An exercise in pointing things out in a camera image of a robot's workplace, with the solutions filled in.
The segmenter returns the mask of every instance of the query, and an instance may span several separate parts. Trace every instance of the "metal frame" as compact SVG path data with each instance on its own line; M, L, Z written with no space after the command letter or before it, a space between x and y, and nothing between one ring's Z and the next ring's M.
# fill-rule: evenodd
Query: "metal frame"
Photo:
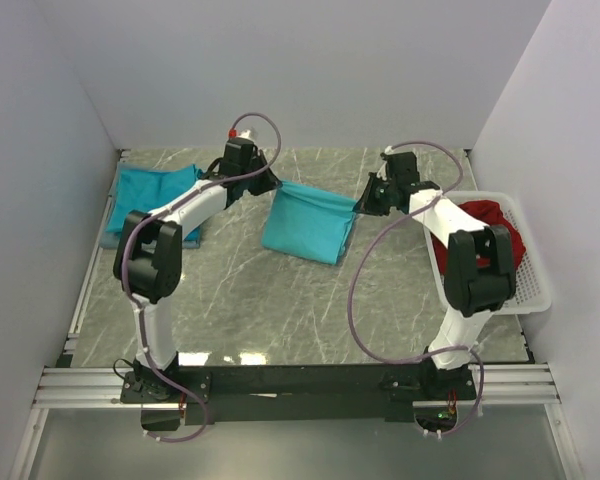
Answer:
M472 366L474 381L477 367ZM119 369L125 374L130 369ZM110 368L45 368L33 409L92 408L140 409L140 404L120 403L122 379ZM472 401L458 402L471 405ZM483 405L559 404L560 398L547 365L486 365ZM414 406L441 406L445 402L420 401ZM152 404L151 408L176 410L176 403Z
M584 477L578 454L561 405L545 405L553 440L556 442L562 469L567 480L581 480Z
M9 480L27 480L29 478L48 414L49 410L46 408L31 409L29 420L27 420L27 426L20 442L20 448L18 448L18 453L9 474Z
M82 327L82 320L84 319L85 307L87 305L87 299L91 295L91 289L93 288L93 280L95 276L93 275L94 271L98 267L98 260L100 259L100 255L102 254L102 248L100 248L100 237L102 236L102 232L104 231L104 227L107 223L107 218L109 217L109 211L111 210L111 197L107 197L107 203L104 207L104 211L102 213L102 219L100 220L100 227L98 229L98 236L96 237L95 244L93 246L93 250L91 251L91 258L89 259L89 264L87 265L87 271L84 275L84 280L82 282L82 287L80 288L80 294L78 295L78 301L76 302L76 308L73 311L73 317L71 319L71 326L69 327L69 334L78 334L80 333L80 328Z
M79 336L78 333L70 333L67 335L67 340L64 342L64 349L62 350L63 355L73 355L76 352Z

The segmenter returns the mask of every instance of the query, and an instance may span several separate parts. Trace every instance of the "glass panel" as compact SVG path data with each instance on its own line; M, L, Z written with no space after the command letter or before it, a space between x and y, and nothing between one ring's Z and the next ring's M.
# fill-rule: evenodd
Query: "glass panel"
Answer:
M413 424L340 420L222 423L168 445L141 435L137 410L52 410L31 478L565 478L543 407L484 411L441 442L422 438Z

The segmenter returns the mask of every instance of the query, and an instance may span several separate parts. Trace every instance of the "teal cloth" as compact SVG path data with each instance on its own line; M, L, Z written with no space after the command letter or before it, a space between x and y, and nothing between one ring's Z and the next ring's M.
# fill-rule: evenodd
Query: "teal cloth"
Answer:
M262 235L262 246L335 265L353 227L356 201L306 185L282 182Z
M115 191L112 192L115 202L113 211L105 228L108 235L103 237L109 239L111 234L119 235L124 219L132 210L149 212L182 195L193 186L202 173L195 165L173 172L121 166ZM187 235L185 241L199 246L200 227Z

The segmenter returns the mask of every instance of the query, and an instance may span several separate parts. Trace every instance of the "black metal bar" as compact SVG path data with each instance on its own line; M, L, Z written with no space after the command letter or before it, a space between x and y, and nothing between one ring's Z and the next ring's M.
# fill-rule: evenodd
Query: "black metal bar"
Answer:
M440 372L431 361L414 365L253 365L170 367L170 377L198 394L211 421L275 421L384 418L412 422L417 400L475 399L471 371L465 366ZM150 370L127 373L122 403L177 403L181 394L155 394ZM167 424L160 413L156 425ZM186 423L200 424L202 409L186 399Z

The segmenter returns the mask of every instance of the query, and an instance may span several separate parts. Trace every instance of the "red cloth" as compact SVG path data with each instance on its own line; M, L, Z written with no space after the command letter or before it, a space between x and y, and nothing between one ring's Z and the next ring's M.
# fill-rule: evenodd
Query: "red cloth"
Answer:
M522 243L522 237L518 231L513 228L500 210L500 205L497 202L491 200L477 200L474 202L466 202L462 205L458 205L462 210L467 212L472 217L483 221L487 225L504 225L511 233L511 243L513 244L513 263L517 269L522 263L522 257L524 257L527 249ZM447 271L447 249L435 236L432 235L433 250L436 254L436 260L438 262L438 270L442 275ZM477 259L478 266L489 265L489 260L486 258Z

